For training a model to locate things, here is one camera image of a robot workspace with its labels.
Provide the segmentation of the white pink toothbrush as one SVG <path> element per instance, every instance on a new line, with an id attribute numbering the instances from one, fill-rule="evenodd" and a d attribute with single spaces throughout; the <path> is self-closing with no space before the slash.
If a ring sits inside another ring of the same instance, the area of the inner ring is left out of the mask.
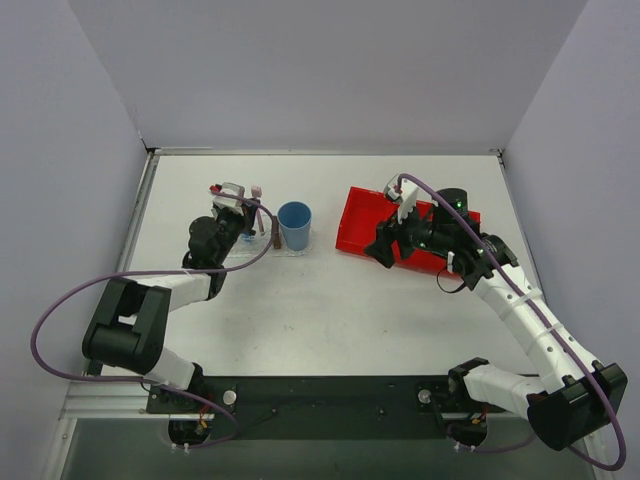
<path id="1" fill-rule="evenodd" d="M 255 201 L 256 203 L 260 204 L 261 203 L 261 197 L 262 197 L 262 189 L 261 189 L 261 187 L 257 186 L 257 185 L 252 185 L 251 186 L 251 199 L 253 201 Z M 265 228 L 264 228 L 264 223 L 263 223 L 263 219 L 262 219 L 262 215 L 261 215 L 261 210 L 259 208 L 256 209 L 255 222 L 257 224 L 259 234 L 261 236 L 264 236 L 265 235 Z"/>

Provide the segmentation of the blue plastic cup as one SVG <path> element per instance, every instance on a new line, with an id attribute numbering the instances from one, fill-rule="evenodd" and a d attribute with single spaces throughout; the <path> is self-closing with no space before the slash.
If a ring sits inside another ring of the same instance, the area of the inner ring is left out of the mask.
<path id="1" fill-rule="evenodd" d="M 312 212 L 308 205 L 291 201 L 282 205 L 277 213 L 280 230 L 287 247 L 302 251 L 309 244 Z"/>

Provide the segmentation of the blue toothpaste tube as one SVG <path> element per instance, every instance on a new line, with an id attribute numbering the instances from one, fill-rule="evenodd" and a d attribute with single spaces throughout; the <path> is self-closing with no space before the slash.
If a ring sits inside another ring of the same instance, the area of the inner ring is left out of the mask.
<path id="1" fill-rule="evenodd" d="M 240 240 L 241 242 L 243 242 L 244 244 L 248 244 L 248 245 L 250 245 L 250 244 L 253 244 L 253 243 L 254 243 L 254 241 L 255 241 L 255 236 L 254 236 L 254 235 L 251 235 L 251 234 L 248 234 L 248 233 L 242 233 L 242 234 L 240 235 L 240 237 L 239 237 L 239 240 Z"/>

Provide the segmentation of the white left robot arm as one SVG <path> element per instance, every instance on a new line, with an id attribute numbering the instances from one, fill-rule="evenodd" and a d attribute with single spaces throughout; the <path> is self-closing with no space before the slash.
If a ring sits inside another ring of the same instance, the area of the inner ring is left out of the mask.
<path id="1" fill-rule="evenodd" d="M 183 411 L 199 408 L 205 387 L 195 378 L 201 372 L 164 346 L 168 317 L 219 294 L 224 261 L 242 235 L 255 233 L 258 205 L 255 198 L 219 199 L 211 215 L 192 221 L 182 260 L 186 274 L 109 280 L 84 335 L 83 356 L 170 387 L 170 400 Z"/>

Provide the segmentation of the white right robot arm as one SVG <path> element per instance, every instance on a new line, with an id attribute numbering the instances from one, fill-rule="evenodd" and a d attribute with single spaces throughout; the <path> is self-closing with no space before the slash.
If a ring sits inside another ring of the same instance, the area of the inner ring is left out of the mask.
<path id="1" fill-rule="evenodd" d="M 511 249 L 470 216 L 466 191 L 438 191 L 426 214 L 417 207 L 417 185 L 408 180 L 391 183 L 383 194 L 396 209 L 377 225 L 366 255 L 387 268 L 416 251 L 444 259 L 447 270 L 496 313 L 536 371 L 526 377 L 476 358 L 450 370 L 453 395 L 526 419 L 556 451 L 611 424 L 625 373 L 617 364 L 603 365 L 567 331 Z"/>

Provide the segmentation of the clear textured acrylic tray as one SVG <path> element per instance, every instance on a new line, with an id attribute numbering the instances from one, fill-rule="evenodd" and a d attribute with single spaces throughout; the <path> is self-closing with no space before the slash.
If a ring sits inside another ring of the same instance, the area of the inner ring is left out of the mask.
<path id="1" fill-rule="evenodd" d="M 257 256 L 267 245 L 271 238 L 271 223 L 268 216 L 264 213 L 260 215 L 263 230 L 259 229 L 259 223 L 256 223 L 256 233 L 254 235 L 241 234 L 230 250 L 228 258 L 244 258 L 250 259 Z M 274 245 L 265 254 L 266 257 L 300 257 L 309 253 L 315 244 L 316 233 L 313 228 L 309 230 L 309 239 L 307 246 L 302 250 L 293 250 L 286 243 L 283 233 L 279 234 L 280 247 Z"/>

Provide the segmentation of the red plastic bin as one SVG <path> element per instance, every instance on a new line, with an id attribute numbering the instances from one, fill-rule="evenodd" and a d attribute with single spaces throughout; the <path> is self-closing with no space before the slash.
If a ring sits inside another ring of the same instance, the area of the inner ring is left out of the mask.
<path id="1" fill-rule="evenodd" d="M 336 248 L 374 259 L 390 268 L 461 277 L 482 269 L 479 247 L 442 206 L 418 201 L 408 217 L 398 219 L 398 206 L 381 192 L 350 189 L 340 220 Z"/>

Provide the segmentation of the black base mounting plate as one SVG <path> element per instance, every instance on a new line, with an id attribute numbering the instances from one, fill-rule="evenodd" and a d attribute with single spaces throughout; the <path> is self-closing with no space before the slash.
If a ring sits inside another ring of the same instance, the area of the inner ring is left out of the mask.
<path id="1" fill-rule="evenodd" d="M 202 377 L 185 397 L 151 389 L 178 444 L 219 440 L 427 440 L 479 445 L 493 407 L 460 400 L 444 375 Z"/>

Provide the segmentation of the aluminium front rail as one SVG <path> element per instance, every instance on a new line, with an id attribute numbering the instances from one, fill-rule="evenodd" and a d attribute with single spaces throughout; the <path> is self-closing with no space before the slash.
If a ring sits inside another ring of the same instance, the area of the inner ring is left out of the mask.
<path id="1" fill-rule="evenodd" d="M 462 400 L 445 375 L 428 376 L 241 376 L 201 377 L 193 391 L 138 383 L 78 382 L 63 412 L 72 418 L 136 418 L 209 422 L 226 413 L 240 424 L 253 417 L 300 414 L 326 422 L 344 417 L 381 421 L 428 414 L 479 412 Z"/>

